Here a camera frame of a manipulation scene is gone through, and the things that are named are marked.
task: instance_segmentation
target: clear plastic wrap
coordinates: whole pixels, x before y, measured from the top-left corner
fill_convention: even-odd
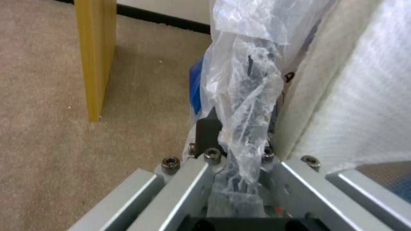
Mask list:
[[[213,42],[203,60],[200,117],[216,108],[223,125],[218,139],[228,157],[215,177],[208,216],[264,216],[257,180],[282,71],[331,1],[211,2]]]

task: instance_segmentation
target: bolt head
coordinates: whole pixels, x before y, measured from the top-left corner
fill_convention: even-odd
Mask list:
[[[174,175],[180,169],[180,159],[178,157],[166,157],[161,162],[163,172],[168,175]]]
[[[318,169],[321,167],[320,161],[313,156],[305,155],[301,157],[301,160],[316,171],[318,171]]]
[[[188,154],[190,156],[195,156],[195,148],[196,148],[196,144],[195,143],[189,143],[188,144]]]
[[[221,152],[218,148],[207,148],[204,151],[204,160],[210,165],[219,164],[221,161]]]
[[[264,148],[264,153],[263,153],[263,156],[261,157],[261,160],[263,162],[271,162],[274,159],[274,156],[275,154],[272,148],[267,146]]]

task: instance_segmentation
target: wooden board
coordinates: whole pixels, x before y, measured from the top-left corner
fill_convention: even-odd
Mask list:
[[[88,119],[99,121],[115,48],[116,0],[75,0]]]

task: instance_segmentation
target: white wall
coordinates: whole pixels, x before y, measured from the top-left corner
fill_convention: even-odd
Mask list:
[[[208,0],[117,0],[117,3],[210,24]]]

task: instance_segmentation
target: beige carpet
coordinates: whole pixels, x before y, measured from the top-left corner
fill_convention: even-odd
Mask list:
[[[0,229],[64,230],[137,168],[181,155],[205,34],[117,17],[100,123],[87,122],[74,6],[0,1]]]

